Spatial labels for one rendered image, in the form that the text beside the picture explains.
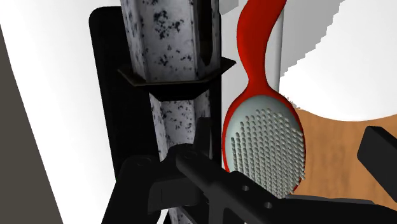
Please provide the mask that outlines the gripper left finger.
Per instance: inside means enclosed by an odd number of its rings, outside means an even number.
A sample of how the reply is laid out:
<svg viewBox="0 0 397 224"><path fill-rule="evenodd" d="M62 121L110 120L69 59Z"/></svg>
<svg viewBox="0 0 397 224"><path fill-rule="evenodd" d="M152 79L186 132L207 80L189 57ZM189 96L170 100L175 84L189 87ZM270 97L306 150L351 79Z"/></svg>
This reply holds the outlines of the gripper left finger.
<svg viewBox="0 0 397 224"><path fill-rule="evenodd" d="M126 159L101 224L156 224L163 209L183 207L194 224L286 224L282 201L208 156L211 119L200 118L192 144L163 161Z"/></svg>

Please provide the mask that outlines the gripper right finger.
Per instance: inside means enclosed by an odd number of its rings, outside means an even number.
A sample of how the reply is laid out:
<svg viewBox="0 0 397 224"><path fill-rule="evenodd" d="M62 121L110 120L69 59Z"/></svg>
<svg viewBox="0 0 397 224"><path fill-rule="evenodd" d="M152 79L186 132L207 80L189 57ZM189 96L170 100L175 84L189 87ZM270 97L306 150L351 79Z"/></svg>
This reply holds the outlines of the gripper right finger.
<svg viewBox="0 0 397 224"><path fill-rule="evenodd" d="M397 138L382 127L367 126L357 158L390 198L397 202Z"/></svg>

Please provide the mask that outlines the brown wooden table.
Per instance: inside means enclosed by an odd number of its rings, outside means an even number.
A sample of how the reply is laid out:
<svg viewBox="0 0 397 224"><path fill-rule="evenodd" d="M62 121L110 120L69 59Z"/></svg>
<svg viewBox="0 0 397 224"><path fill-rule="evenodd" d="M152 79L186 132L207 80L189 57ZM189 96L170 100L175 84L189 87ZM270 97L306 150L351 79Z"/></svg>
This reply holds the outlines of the brown wooden table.
<svg viewBox="0 0 397 224"><path fill-rule="evenodd" d="M305 179L298 195L371 200L397 211L395 202L357 159L365 128L386 129L397 137L397 115L363 122L321 118L298 109L306 145Z"/></svg>

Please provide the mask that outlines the red hairbrush with grey pad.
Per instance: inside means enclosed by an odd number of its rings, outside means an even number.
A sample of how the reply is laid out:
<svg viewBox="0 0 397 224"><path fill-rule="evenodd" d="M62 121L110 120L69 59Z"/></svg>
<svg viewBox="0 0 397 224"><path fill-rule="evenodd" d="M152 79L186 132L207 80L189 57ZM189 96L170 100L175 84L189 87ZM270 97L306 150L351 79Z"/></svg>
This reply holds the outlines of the red hairbrush with grey pad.
<svg viewBox="0 0 397 224"><path fill-rule="evenodd" d="M305 178L305 138L293 105L268 84L265 53L286 0L248 0L237 23L237 49L247 87L226 112L225 170L239 171L278 199Z"/></svg>

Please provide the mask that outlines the speckled grey column, dark collar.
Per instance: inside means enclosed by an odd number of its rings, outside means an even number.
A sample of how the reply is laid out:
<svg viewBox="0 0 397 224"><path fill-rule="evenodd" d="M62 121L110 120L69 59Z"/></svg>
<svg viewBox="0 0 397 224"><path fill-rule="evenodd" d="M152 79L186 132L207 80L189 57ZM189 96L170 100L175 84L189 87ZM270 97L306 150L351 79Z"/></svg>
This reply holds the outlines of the speckled grey column, dark collar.
<svg viewBox="0 0 397 224"><path fill-rule="evenodd" d="M148 83L198 81L221 67L219 0L120 0L133 71ZM189 100L149 95L159 159L192 143L211 115L206 90Z"/></svg>

